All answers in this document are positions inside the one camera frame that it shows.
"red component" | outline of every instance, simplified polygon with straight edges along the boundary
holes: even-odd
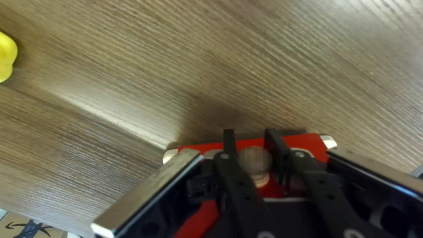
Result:
[[[327,147],[320,139],[319,133],[303,133],[303,135],[290,135],[283,136],[284,141],[291,148],[302,148],[307,149],[314,156],[323,162],[328,161]],[[265,139],[250,139],[250,140],[238,140],[237,148],[238,151],[243,149],[245,147],[263,147]],[[193,148],[205,153],[212,149],[222,149],[224,143],[209,143],[209,144],[195,144],[195,145],[184,145],[179,149],[184,148]],[[259,194],[262,197],[283,197],[283,188],[278,185],[277,180],[271,176],[270,181],[263,186],[259,188]],[[176,238],[185,238],[185,236],[204,236],[210,227],[218,221],[220,213],[217,203],[214,201],[202,202],[199,211],[193,214],[191,218],[185,221],[181,229],[177,231]]]

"wooden table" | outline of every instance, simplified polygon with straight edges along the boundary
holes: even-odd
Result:
[[[423,162],[418,0],[0,2],[0,207],[90,236],[169,144],[265,127]]]

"wood grain surface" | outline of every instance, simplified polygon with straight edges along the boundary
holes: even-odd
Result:
[[[169,144],[265,127],[423,162],[419,0],[2,0],[0,207],[89,223]]]

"yellow object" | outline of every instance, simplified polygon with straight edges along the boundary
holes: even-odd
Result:
[[[16,42],[0,32],[0,83],[7,80],[13,71],[13,62],[17,57]]]

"screw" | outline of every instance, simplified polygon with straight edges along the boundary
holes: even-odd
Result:
[[[356,229],[347,229],[344,230],[344,238],[366,238],[366,236]]]
[[[306,153],[302,152],[302,151],[298,151],[298,152],[295,152],[295,156],[298,156],[298,157],[306,157]]]
[[[274,233],[263,230],[263,231],[259,231],[257,238],[277,238],[277,236],[274,235]]]
[[[228,153],[222,153],[221,157],[222,157],[224,160],[228,160],[228,158],[229,158],[229,155],[228,155]]]

